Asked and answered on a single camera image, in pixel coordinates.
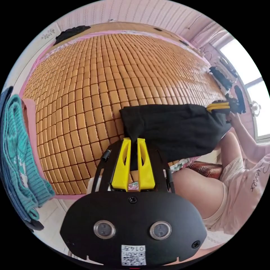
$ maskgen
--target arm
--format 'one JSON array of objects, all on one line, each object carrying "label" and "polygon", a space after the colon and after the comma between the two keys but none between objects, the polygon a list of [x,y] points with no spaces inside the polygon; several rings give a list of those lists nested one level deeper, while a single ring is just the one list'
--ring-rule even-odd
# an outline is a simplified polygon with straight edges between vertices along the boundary
[{"label": "arm", "polygon": [[229,116],[227,116],[227,120],[231,122],[232,127],[235,129],[239,142],[248,160],[254,164],[258,163],[267,154],[267,146],[258,145],[255,142],[241,123],[238,113],[230,113]]},{"label": "arm", "polygon": [[234,129],[248,160],[257,164],[266,155],[266,146],[258,145],[242,124]]}]

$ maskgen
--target yellow plastic part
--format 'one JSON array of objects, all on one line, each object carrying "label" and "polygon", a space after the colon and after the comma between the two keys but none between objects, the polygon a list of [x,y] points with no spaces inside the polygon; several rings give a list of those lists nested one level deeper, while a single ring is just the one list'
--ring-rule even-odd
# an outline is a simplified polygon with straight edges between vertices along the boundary
[{"label": "yellow plastic part", "polygon": [[212,110],[219,109],[230,109],[229,102],[219,102],[219,103],[211,103],[206,107],[208,112],[212,112]]},{"label": "yellow plastic part", "polygon": [[131,140],[124,138],[112,179],[112,187],[128,191]]},{"label": "yellow plastic part", "polygon": [[139,191],[145,189],[153,189],[155,187],[155,180],[145,139],[138,138],[137,144]]}]

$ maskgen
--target sticker on wall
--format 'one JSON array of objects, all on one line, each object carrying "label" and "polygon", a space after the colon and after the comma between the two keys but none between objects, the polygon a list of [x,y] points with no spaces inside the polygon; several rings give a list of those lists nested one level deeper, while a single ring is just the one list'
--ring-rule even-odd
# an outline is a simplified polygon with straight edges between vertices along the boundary
[{"label": "sticker on wall", "polygon": [[121,245],[121,262],[127,266],[146,265],[145,246]]}]

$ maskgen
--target woman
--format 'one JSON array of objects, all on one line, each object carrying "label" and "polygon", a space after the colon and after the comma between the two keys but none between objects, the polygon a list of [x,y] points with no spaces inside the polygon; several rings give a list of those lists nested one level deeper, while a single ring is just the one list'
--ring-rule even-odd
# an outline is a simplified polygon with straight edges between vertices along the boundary
[{"label": "woman", "polygon": [[223,172],[220,181],[184,168],[173,174],[175,192],[200,212],[208,230],[234,235],[257,206],[270,175],[270,144],[258,145],[242,125],[238,114],[231,121],[253,169],[244,168],[239,143],[232,132],[219,142]]}]

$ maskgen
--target bamboo mat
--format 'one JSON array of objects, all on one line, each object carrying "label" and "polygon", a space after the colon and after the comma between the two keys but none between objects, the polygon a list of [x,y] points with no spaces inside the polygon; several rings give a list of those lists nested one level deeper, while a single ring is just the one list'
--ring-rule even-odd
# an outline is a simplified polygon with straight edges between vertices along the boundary
[{"label": "bamboo mat", "polygon": [[23,98],[36,102],[38,153],[56,194],[86,193],[102,152],[123,138],[121,108],[224,98],[206,70],[185,49],[128,34],[86,39],[43,61]]}]

